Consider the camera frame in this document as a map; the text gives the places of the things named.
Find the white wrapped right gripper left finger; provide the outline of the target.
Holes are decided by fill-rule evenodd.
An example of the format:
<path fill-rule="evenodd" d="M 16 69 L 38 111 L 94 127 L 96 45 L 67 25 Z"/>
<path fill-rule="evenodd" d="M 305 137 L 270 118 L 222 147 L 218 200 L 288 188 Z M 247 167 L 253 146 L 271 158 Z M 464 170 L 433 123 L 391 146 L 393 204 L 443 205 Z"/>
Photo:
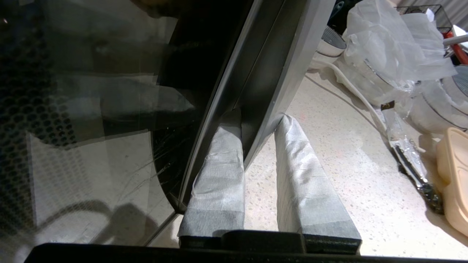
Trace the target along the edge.
<path fill-rule="evenodd" d="M 180 224 L 179 246 L 217 248 L 222 236 L 244 229 L 245 169 L 241 112 L 226 113 L 217 127 L 194 180 Z"/>

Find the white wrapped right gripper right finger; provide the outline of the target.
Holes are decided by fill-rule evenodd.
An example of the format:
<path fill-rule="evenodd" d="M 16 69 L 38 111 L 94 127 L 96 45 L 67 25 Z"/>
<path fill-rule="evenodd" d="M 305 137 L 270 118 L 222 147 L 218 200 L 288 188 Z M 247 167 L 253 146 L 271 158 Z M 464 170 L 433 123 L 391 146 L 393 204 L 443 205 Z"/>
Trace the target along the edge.
<path fill-rule="evenodd" d="M 362 238 L 299 122 L 276 127 L 277 222 L 300 234 L 311 254 L 358 254 Z"/>

